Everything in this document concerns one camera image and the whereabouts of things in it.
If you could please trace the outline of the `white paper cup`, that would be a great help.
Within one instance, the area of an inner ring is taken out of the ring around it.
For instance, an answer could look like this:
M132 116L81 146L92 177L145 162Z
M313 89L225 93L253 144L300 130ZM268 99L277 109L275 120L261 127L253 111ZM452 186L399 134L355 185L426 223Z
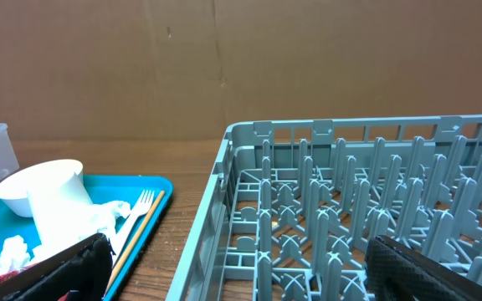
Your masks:
M27 185L27 197L43 245L73 245L79 241L92 201L74 171L63 169L34 175Z

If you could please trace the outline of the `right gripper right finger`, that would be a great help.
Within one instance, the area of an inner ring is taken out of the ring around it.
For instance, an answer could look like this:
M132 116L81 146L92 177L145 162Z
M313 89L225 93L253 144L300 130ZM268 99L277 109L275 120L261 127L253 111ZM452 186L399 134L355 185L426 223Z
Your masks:
M482 286L388 236L367 246L367 288L377 300L482 301Z

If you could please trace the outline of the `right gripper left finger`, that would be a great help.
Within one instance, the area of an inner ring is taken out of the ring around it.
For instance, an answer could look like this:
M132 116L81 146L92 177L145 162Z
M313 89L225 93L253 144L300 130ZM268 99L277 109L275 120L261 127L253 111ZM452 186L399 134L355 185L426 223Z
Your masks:
M0 281L0 300L101 300L112 269L109 239L96 233Z

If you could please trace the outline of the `white bowl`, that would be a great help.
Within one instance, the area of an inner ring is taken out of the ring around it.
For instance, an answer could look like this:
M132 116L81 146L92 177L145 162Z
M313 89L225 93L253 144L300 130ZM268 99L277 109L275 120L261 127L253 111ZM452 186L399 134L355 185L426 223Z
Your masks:
M79 177L79 180L83 181L84 165L81 161L75 159L45 161L18 171L1 181L0 200L16 215L32 217L27 194L28 182L41 171L58 171L63 167L69 167Z

